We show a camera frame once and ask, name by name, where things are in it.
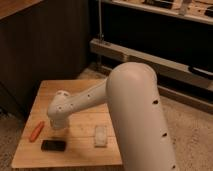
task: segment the cabinet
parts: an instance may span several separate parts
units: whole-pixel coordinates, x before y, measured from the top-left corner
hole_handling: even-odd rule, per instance
[[[42,80],[75,78],[87,64],[88,1],[46,0],[0,20],[0,106],[27,117]]]

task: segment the shelf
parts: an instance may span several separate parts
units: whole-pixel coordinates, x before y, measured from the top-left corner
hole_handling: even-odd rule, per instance
[[[161,5],[163,4],[164,7],[145,4],[145,0],[102,0],[105,3],[213,25],[213,17],[205,15],[206,10],[211,11],[208,8],[213,6],[212,0],[192,0],[191,3],[186,3],[186,1],[191,0],[184,0],[184,2],[182,0],[174,0],[173,3],[168,3],[165,0],[146,1],[161,2]]]
[[[0,19],[8,17],[42,0],[0,0]]]

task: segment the shelving unit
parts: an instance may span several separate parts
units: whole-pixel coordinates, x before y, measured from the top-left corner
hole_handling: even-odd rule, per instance
[[[146,1],[168,3],[166,2],[168,0]],[[102,28],[102,3],[117,5],[125,8],[132,8],[148,13],[175,17],[186,21],[188,20],[190,22],[198,22],[204,25],[209,25],[211,27],[213,25],[213,17],[204,15],[206,10],[208,10],[208,8],[212,6],[211,4],[213,2],[211,1],[212,0],[174,0],[174,2],[170,4],[171,8],[166,9],[165,7],[163,8],[153,5],[147,5],[144,3],[145,0],[99,0],[99,39],[93,39],[90,42],[91,52],[96,53],[99,56],[99,68],[110,71],[110,68],[107,68],[104,64],[101,63],[102,56],[118,62],[143,62],[152,66],[160,75],[167,78],[175,79],[192,86],[196,85],[197,87],[208,91],[211,96],[211,94],[213,93],[213,81],[211,79],[211,72],[198,69],[199,71],[204,73],[204,75],[208,75],[210,78],[209,79],[208,77],[203,77],[202,75],[192,73],[188,65],[164,59],[160,56],[150,55],[112,42],[107,42],[104,40],[104,30]],[[199,108],[201,110],[213,113],[212,100],[206,101],[201,98],[192,97],[191,95],[177,92],[176,90],[168,89],[162,86],[159,86],[159,90],[162,95],[183,102],[187,105]]]
[[[110,3],[128,8],[134,8],[137,10],[163,14],[171,17],[177,17],[185,20],[191,20],[213,25],[213,17],[205,15],[206,10],[208,10],[210,6],[213,6],[212,0],[183,0],[183,1],[174,0],[173,3],[169,3],[165,0],[146,0],[146,1],[150,2],[156,1],[162,2],[162,4],[163,3],[171,4],[171,9],[156,7],[154,5],[148,5],[147,3],[145,3],[145,0],[112,0],[112,1],[102,0],[102,2],[104,3]]]

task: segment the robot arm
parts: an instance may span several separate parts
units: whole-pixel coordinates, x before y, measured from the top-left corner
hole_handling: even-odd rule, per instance
[[[48,109],[54,129],[68,116],[107,102],[126,171],[178,170],[157,89],[155,72],[141,63],[125,63],[108,79],[75,96],[59,91]]]

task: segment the black screw hole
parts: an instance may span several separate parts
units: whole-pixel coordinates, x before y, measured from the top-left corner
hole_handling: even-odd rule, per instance
[[[158,100],[154,100],[152,104],[158,104]]]
[[[174,170],[174,169],[176,169],[176,166],[175,166],[175,165],[172,166],[172,170]]]
[[[163,134],[162,137],[163,137],[163,138],[167,137],[167,133]]]

